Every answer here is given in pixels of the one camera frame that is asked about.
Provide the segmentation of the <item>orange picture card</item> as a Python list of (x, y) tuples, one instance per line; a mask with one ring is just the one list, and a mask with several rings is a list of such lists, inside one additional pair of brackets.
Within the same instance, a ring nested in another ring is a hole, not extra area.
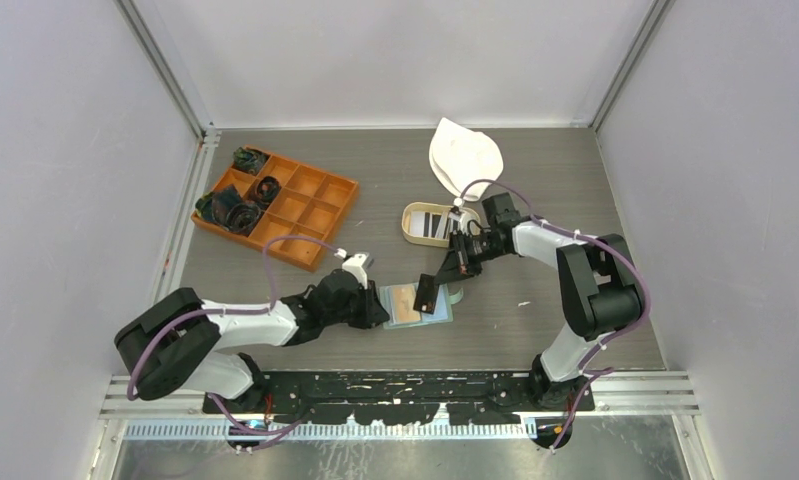
[(414, 309), (416, 287), (411, 284), (395, 285), (387, 288), (391, 306), (391, 320), (394, 325), (404, 326), (418, 323), (421, 314)]

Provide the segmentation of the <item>black card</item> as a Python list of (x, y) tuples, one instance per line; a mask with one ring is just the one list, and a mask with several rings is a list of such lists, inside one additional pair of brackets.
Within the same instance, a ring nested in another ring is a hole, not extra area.
[(434, 276), (421, 274), (417, 283), (413, 310), (421, 314), (433, 314), (439, 296), (440, 286), (434, 284)]

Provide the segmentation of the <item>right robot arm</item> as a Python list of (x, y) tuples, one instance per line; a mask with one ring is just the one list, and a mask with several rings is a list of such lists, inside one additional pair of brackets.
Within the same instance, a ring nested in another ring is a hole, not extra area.
[(606, 342), (645, 320), (648, 295), (623, 237), (569, 233), (521, 214), (508, 193), (483, 200), (482, 207), (486, 226), (465, 226), (449, 235), (434, 282), (476, 277), (485, 262), (507, 255), (556, 270), (565, 323), (552, 345), (533, 360), (525, 386), (532, 405), (555, 410), (586, 385), (584, 369)]

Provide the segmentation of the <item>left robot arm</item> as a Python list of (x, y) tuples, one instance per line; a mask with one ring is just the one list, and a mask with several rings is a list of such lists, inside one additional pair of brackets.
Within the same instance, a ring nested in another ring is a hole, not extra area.
[(266, 304), (223, 304), (182, 287), (118, 331), (114, 345), (129, 371), (126, 396), (152, 401), (179, 389), (225, 398), (244, 413), (267, 388), (245, 346), (290, 347), (335, 325), (368, 330), (386, 323), (374, 281), (336, 269), (318, 284)]

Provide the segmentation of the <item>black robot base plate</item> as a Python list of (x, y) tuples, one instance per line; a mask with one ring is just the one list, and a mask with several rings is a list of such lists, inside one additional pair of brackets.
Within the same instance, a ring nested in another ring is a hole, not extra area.
[(271, 371), (243, 400), (206, 398), (202, 410), (269, 414), (280, 423), (426, 425), (444, 409), (450, 425), (510, 425), (523, 415), (591, 411), (586, 377), (546, 384), (519, 371)]

